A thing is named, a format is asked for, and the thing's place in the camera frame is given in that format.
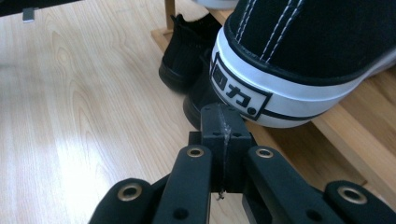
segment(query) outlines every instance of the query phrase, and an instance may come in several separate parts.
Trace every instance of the white stitching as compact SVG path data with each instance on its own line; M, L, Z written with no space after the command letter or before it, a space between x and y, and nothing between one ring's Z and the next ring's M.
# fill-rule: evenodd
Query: white stitching
M242 28L242 24L243 24L244 21L245 21L245 18L246 18L247 12L248 12L248 8L249 8L249 6L250 6L250 2L251 2L251 0L248 0L248 2L247 2L247 8L245 8L244 15L242 16L242 20L241 20L241 22L239 23L238 30L236 31L236 36L235 36L235 39L236 39L236 40L238 39L238 36L240 35L241 28Z
M275 44L273 50L271 51L270 57L266 60L267 63L272 59L272 56L273 56L273 54L274 54L274 52L275 52L277 46L279 45L280 40L283 38L283 34L285 34L285 31L286 31L287 28L289 27L290 22L291 22L291 21L294 19L294 17L296 16L296 12L297 12L297 10L301 7L302 2L303 2L303 0L299 0L297 7L294 9L293 13L291 14L291 16L290 16L288 22L286 22L286 25L285 25L285 27L283 28L282 33L280 33L280 36L279 36L279 38L277 39L276 44Z
M247 14L247 20L246 20L246 22L245 22L244 28L242 28L242 32L241 32L241 35L239 36L238 43L239 43L239 42L241 41L241 39L242 39L242 35L244 34L245 28L247 27L248 19L250 18L251 11L253 11L253 8L254 8L254 5L256 4L256 2L257 2L257 0L254 0L252 6L251 6L251 8L250 8L250 11L249 11L248 14Z
M288 11L290 4L291 4L291 0L289 0L288 5L285 7L285 10L283 10L282 15L280 15L279 20L277 21L277 24L276 24L273 32L271 33L270 39L267 41L267 45L265 45L265 48L262 51L262 56L260 57L260 60L262 59L262 57L264 57L265 51L267 51L268 46L270 45L270 43L275 35L275 31L277 30L277 27L279 26L280 22L282 21L283 17L285 16L286 12Z

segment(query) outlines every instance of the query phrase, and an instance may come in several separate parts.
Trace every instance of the black mechanical arm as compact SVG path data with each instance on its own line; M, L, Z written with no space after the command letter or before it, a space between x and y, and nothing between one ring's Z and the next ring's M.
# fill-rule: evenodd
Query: black mechanical arm
M202 109L172 172L150 185L126 179L98 204L94 223L208 223L210 193L242 193L250 223L396 223L372 193L348 181L324 192L309 186L276 150L257 146L239 113L227 105Z

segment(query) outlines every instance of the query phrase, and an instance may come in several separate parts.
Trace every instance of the wooden leg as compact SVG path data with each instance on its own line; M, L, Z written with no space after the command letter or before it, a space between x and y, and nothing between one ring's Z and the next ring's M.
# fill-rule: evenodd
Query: wooden leg
M168 30L173 30L173 22L171 20L171 15L175 15L175 0L165 0L165 15L166 15L166 28Z

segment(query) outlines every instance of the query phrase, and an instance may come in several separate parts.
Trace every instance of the black shoe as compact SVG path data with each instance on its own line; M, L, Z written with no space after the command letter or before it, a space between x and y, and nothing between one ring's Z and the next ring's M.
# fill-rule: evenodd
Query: black shoe
M396 61L396 1L240 0L212 52L216 93L247 119L287 128Z
M163 55L160 78L170 89L185 92L202 71L200 55L213 49L221 25L208 14L198 21L172 16L175 24L172 39Z
M211 50L208 49L201 56L202 74L191 87L183 102L184 115L197 130L201 129L201 109L206 105L222 103L209 80L210 53Z

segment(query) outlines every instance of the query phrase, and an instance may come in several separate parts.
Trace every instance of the shoe label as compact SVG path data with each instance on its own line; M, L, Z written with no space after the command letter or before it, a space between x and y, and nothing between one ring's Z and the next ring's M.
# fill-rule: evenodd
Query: shoe label
M249 119L257 120L272 96L271 92L252 87L237 77L227 68L218 52L211 62L210 80L218 96Z

